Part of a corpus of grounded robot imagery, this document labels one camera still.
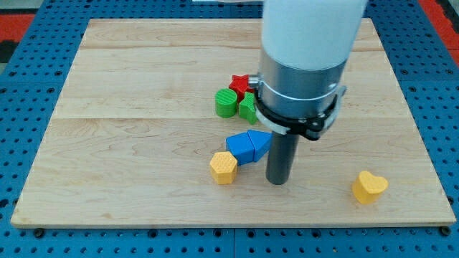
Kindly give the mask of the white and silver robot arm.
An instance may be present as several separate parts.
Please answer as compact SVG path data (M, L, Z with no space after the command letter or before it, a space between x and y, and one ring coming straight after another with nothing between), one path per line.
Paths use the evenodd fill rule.
M259 87L286 118L312 118L336 97L366 0L265 0Z

